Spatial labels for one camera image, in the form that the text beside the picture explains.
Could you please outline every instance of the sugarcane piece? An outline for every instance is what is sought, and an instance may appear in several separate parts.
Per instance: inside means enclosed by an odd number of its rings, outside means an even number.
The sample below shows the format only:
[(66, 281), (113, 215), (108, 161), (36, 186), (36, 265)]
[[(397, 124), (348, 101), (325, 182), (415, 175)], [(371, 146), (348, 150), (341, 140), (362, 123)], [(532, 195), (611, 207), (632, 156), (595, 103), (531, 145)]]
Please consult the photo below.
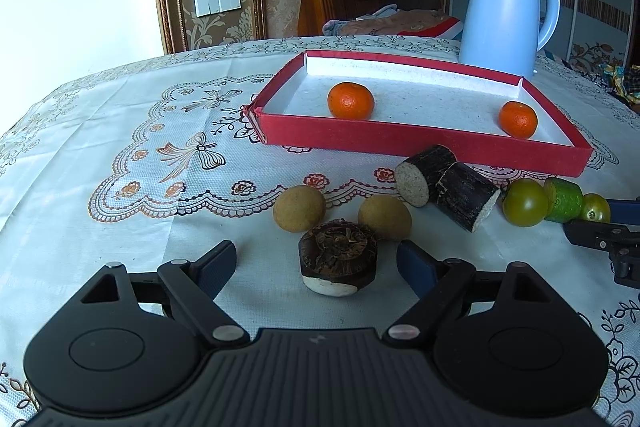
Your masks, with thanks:
[(436, 184), (455, 162), (456, 156), (444, 145), (429, 147), (396, 167), (396, 189), (410, 205), (425, 206), (436, 199)]
[(318, 225), (298, 244), (303, 283), (311, 291), (345, 297), (376, 277), (378, 243), (369, 227), (335, 219)]
[(489, 216), (500, 195), (500, 188), (460, 162), (447, 169), (436, 190), (436, 206), (469, 232)]

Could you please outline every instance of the green tomato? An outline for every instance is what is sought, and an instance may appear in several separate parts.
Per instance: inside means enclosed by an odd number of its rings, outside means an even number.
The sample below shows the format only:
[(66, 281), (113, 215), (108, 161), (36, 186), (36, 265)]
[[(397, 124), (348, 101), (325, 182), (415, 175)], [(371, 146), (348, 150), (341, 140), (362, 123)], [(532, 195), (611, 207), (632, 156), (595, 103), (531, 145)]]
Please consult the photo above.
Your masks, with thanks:
[(502, 213), (516, 227), (533, 227), (545, 219), (548, 198), (545, 189), (529, 178), (514, 181), (502, 202)]
[(585, 194), (582, 197), (582, 211), (580, 219), (584, 221), (611, 222), (609, 202), (598, 194)]

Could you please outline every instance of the red tray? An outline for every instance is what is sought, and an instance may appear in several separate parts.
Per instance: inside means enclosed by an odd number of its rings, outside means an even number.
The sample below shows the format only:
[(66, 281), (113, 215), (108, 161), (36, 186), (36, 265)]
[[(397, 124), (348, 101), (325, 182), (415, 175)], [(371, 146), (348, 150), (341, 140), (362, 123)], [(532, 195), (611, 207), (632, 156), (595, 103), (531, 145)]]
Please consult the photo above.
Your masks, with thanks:
[[(333, 118), (332, 86), (357, 82), (376, 100), (367, 121)], [(534, 108), (528, 140), (507, 136), (500, 108), (519, 100)], [(587, 140), (539, 90), (512, 74), (401, 55), (311, 50), (290, 60), (246, 109), (267, 145), (412, 156), (431, 145), (459, 161), (578, 177)]]

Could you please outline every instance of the brown round fruit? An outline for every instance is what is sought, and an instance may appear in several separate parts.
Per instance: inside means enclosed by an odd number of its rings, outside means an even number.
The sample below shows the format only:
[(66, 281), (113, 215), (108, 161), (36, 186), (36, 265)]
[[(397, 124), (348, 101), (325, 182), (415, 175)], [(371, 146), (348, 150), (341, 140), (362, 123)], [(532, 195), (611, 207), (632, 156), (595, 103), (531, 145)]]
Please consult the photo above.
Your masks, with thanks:
[(306, 232), (316, 226), (326, 211), (322, 192), (308, 185), (285, 190), (273, 205), (273, 220), (287, 232)]
[(393, 196), (370, 196), (361, 204), (358, 223), (372, 229), (378, 239), (402, 241), (411, 233), (412, 218), (409, 209)]

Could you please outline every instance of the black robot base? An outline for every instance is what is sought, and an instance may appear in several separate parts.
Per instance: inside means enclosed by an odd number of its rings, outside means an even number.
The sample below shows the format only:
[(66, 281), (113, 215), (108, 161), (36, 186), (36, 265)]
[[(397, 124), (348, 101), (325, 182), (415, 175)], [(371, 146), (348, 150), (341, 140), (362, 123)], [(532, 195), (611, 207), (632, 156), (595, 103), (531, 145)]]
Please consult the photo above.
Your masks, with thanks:
[[(479, 272), (411, 241), (397, 266), (419, 300), (382, 337), (263, 328), (252, 341), (213, 302), (236, 269), (230, 241), (155, 273), (109, 263), (26, 350), (42, 406), (28, 426), (606, 425), (591, 410), (606, 348), (530, 266)], [(494, 304), (469, 314), (476, 302)]]

